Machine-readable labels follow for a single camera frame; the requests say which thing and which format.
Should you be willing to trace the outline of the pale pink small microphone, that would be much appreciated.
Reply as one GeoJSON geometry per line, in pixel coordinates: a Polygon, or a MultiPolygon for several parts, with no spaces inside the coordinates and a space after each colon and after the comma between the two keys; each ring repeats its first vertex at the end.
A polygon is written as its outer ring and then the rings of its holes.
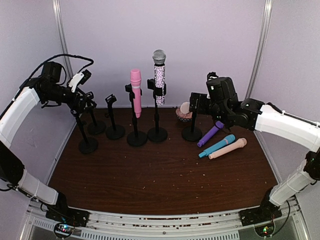
{"type": "Polygon", "coordinates": [[[183,102],[179,109],[182,114],[187,115],[190,112],[190,103],[188,101],[183,102]]]}

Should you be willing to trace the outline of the purple microphone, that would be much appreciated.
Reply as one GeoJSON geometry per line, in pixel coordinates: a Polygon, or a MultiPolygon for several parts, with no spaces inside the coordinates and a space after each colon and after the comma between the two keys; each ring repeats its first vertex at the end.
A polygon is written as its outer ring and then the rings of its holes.
{"type": "Polygon", "coordinates": [[[219,130],[223,129],[224,124],[217,121],[214,126],[197,142],[199,148],[203,147],[219,130]]]}

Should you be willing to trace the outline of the black small-mic stand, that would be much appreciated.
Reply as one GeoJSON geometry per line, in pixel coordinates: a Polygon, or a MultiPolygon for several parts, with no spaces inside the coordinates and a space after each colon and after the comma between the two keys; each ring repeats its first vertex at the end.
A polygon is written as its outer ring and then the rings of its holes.
{"type": "Polygon", "coordinates": [[[182,132],[182,138],[189,142],[196,142],[202,138],[202,131],[196,127],[197,112],[192,112],[191,125],[185,127],[182,132]]]}

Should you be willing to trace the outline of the black blue-mic stand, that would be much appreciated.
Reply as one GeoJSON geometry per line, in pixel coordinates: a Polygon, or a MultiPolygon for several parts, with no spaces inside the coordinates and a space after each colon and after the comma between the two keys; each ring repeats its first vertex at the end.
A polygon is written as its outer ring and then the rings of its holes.
{"type": "Polygon", "coordinates": [[[113,104],[117,101],[117,98],[115,95],[111,94],[105,98],[105,101],[108,110],[107,115],[111,121],[111,126],[105,130],[105,135],[110,140],[120,139],[125,135],[126,130],[122,125],[116,124],[115,122],[113,104]]]}

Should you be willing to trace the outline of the blue-head microphone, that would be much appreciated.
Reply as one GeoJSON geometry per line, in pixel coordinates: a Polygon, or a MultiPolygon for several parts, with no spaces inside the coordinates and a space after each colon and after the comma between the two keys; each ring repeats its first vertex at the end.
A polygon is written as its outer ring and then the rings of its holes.
{"type": "Polygon", "coordinates": [[[214,145],[206,148],[205,150],[203,150],[201,153],[198,154],[199,158],[204,158],[209,156],[210,154],[212,154],[213,152],[229,145],[232,144],[234,141],[236,140],[235,135],[230,134],[227,135],[224,139],[222,139],[221,141],[215,143],[214,145]]]}

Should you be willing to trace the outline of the beige pink microphone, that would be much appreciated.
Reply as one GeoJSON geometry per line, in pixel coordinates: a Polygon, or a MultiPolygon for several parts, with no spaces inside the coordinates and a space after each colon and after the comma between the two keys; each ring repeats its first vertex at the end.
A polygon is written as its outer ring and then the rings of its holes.
{"type": "Polygon", "coordinates": [[[237,141],[233,142],[232,144],[230,145],[227,145],[211,154],[208,155],[208,158],[210,160],[212,159],[216,159],[220,156],[223,156],[227,153],[230,153],[234,150],[237,150],[237,149],[240,149],[240,148],[243,148],[245,145],[247,144],[247,140],[245,138],[240,138],[238,139],[237,141]]]}

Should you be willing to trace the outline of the black pink-mic stand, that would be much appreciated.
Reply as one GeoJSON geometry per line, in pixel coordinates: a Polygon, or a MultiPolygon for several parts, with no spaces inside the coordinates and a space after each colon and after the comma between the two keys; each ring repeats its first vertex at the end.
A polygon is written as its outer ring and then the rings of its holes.
{"type": "Polygon", "coordinates": [[[132,110],[131,121],[133,126],[133,131],[127,135],[126,140],[127,140],[127,143],[132,147],[141,147],[147,142],[148,137],[145,132],[138,130],[138,119],[136,117],[135,106],[134,106],[135,93],[133,92],[133,88],[131,84],[125,85],[125,91],[129,93],[129,100],[131,102],[131,110],[132,110]]]}

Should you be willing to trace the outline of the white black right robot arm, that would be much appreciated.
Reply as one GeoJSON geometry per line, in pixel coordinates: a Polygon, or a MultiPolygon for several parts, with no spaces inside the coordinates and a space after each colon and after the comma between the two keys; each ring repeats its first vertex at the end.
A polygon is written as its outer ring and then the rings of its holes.
{"type": "Polygon", "coordinates": [[[266,192],[256,210],[259,220],[268,220],[289,198],[320,180],[320,124],[254,98],[239,100],[230,77],[207,74],[206,93],[192,92],[190,111],[209,115],[229,129],[237,126],[283,139],[306,149],[306,155],[291,173],[266,192]]]}

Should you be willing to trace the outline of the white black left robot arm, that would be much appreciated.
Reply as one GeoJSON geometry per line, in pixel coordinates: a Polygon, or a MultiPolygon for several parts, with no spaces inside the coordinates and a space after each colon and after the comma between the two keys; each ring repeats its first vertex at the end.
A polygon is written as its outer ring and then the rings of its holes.
{"type": "Polygon", "coordinates": [[[72,218],[66,197],[46,184],[56,152],[75,122],[81,140],[76,149],[90,153],[98,142],[85,133],[81,115],[94,107],[91,92],[81,86],[91,77],[82,69],[63,80],[63,66],[44,63],[17,91],[0,115],[0,178],[3,190],[17,190],[28,198],[53,206],[61,222],[72,218]]]}

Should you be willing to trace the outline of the black glitter-mic stand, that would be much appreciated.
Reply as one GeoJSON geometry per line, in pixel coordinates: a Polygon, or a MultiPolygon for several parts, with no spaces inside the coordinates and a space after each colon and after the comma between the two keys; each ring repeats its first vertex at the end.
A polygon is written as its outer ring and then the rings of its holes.
{"type": "Polygon", "coordinates": [[[160,127],[160,123],[159,123],[160,115],[158,111],[157,97],[165,96],[166,91],[163,92],[162,87],[157,87],[156,81],[154,79],[147,80],[147,88],[149,90],[153,90],[154,110],[155,110],[154,112],[155,127],[148,130],[147,137],[151,142],[161,143],[167,139],[168,132],[163,127],[160,127]]]}

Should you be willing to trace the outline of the glitter silver-head microphone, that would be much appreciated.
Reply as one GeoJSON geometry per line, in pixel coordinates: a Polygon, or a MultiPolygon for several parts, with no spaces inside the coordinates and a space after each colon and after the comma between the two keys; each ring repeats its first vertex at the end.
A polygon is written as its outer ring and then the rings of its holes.
{"type": "Polygon", "coordinates": [[[165,81],[166,81],[166,54],[162,49],[153,52],[155,100],[158,106],[165,104],[165,81]]]}

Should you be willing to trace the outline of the patterned ceramic bowl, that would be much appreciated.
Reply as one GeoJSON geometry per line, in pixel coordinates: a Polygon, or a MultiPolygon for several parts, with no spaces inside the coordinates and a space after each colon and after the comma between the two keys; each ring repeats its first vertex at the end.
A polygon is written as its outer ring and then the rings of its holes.
{"type": "Polygon", "coordinates": [[[182,113],[180,108],[177,108],[175,110],[175,114],[177,116],[177,119],[180,120],[181,122],[187,123],[192,121],[192,112],[189,113],[182,113]]]}

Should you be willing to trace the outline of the aluminium right corner post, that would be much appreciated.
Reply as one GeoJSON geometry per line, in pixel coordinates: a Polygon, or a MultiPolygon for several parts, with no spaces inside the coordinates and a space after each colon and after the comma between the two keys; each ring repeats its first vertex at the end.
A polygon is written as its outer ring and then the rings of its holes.
{"type": "Polygon", "coordinates": [[[272,17],[273,0],[265,0],[264,8],[262,13],[260,33],[257,43],[257,49],[255,53],[255,58],[253,62],[253,68],[251,71],[248,87],[246,90],[245,98],[250,98],[253,94],[255,84],[258,78],[260,66],[263,58],[263,51],[267,42],[268,33],[270,29],[270,22],[272,17]]]}

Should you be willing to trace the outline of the aluminium left corner post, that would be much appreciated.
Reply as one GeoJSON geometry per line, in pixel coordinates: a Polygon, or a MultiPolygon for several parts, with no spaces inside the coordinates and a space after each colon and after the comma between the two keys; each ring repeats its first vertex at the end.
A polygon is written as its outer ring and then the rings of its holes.
{"type": "MultiPolygon", "coordinates": [[[[53,7],[53,14],[54,14],[56,27],[57,27],[57,31],[58,31],[58,36],[59,36],[59,40],[60,40],[61,52],[63,54],[68,54],[69,52],[68,52],[67,40],[66,40],[66,36],[65,36],[65,31],[64,31],[60,1],[59,0],[52,0],[52,7],[53,7]]],[[[64,56],[63,61],[65,64],[66,73],[67,73],[68,77],[71,78],[73,76],[73,70],[72,70],[70,58],[68,56],[64,56]]]]}

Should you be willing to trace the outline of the aluminium front rail base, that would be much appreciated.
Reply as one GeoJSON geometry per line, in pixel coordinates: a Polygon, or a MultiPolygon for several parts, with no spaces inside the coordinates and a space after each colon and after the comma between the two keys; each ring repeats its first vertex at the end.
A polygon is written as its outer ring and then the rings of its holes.
{"type": "Polygon", "coordinates": [[[310,234],[296,198],[265,220],[237,209],[183,215],[132,215],[79,210],[78,220],[48,218],[45,206],[31,201],[20,240],[308,240],[310,234]]]}

